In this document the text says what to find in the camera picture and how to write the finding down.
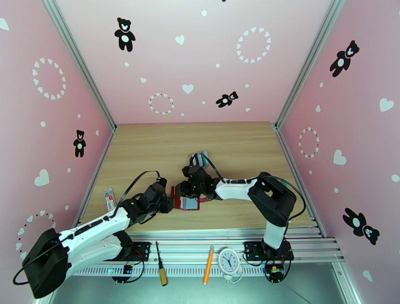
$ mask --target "orange pencil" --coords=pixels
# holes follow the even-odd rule
[[[209,247],[207,267],[205,268],[205,273],[204,273],[204,279],[203,279],[204,285],[207,285],[207,283],[209,281],[209,275],[210,275],[210,269],[211,269],[211,262],[213,260],[213,254],[214,254],[214,246],[211,245]]]

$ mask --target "white clock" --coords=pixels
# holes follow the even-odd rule
[[[238,254],[230,249],[224,248],[218,255],[218,266],[223,273],[223,278],[231,283],[236,283],[242,278],[243,267]],[[233,275],[240,275],[238,279],[233,280]]]

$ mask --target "pink wall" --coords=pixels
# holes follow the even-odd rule
[[[111,129],[44,4],[0,7],[0,302],[29,303],[30,288],[12,278],[44,230],[71,227]],[[75,157],[77,129],[83,157]]]
[[[275,121],[330,0],[57,3],[112,117],[132,124]],[[130,52],[118,17],[131,21]]]
[[[398,1],[346,1],[282,129],[322,224],[337,238],[367,304],[399,302],[399,11]],[[352,40],[359,52],[333,77],[331,64]],[[370,227],[353,234],[345,208],[379,231],[376,245]]]

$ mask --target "wooden table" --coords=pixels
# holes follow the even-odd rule
[[[295,185],[284,154],[269,122],[166,123],[119,125],[108,149],[82,224],[106,213],[103,191],[112,187],[116,200],[135,177],[146,170],[158,170],[171,186],[186,180],[182,168],[189,156],[207,151],[219,172],[228,179],[257,176],[261,171]],[[209,166],[207,172],[215,177]],[[144,175],[127,197],[144,192],[156,179]],[[303,207],[297,199],[292,214]],[[227,199],[200,204],[199,211],[173,209],[157,214],[143,225],[128,231],[263,228],[266,220],[251,201]],[[310,226],[307,213],[294,219],[291,227]]]

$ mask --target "clock face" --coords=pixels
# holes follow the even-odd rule
[[[239,259],[234,252],[227,250],[220,255],[219,264],[227,273],[233,273],[238,269]]]

